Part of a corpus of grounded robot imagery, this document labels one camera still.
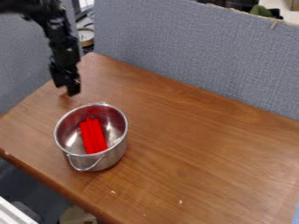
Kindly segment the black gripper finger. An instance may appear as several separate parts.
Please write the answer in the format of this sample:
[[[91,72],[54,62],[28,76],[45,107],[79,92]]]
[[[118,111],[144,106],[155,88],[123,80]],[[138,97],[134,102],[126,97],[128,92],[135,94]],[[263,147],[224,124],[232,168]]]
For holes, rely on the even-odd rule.
[[[49,64],[49,70],[51,70],[51,78],[54,80],[54,84],[58,88],[67,85],[66,80],[66,69],[56,66],[56,64],[52,62]]]
[[[80,93],[80,75],[78,73],[67,72],[67,91],[68,96],[74,96]]]

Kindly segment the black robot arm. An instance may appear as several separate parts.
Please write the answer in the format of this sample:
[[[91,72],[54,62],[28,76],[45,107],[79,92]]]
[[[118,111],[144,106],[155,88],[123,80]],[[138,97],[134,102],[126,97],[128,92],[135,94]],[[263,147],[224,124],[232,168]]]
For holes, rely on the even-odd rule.
[[[71,30],[67,9],[62,0],[0,0],[0,14],[17,13],[43,29],[51,48],[49,71],[58,88],[68,96],[80,93],[80,42]]]

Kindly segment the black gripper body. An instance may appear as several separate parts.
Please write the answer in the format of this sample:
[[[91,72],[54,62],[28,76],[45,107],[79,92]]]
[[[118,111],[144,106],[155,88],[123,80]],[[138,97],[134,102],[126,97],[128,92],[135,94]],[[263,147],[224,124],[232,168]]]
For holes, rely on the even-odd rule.
[[[29,0],[25,16],[43,28],[55,65],[59,69],[76,73],[80,61],[79,41],[72,34],[62,0]]]

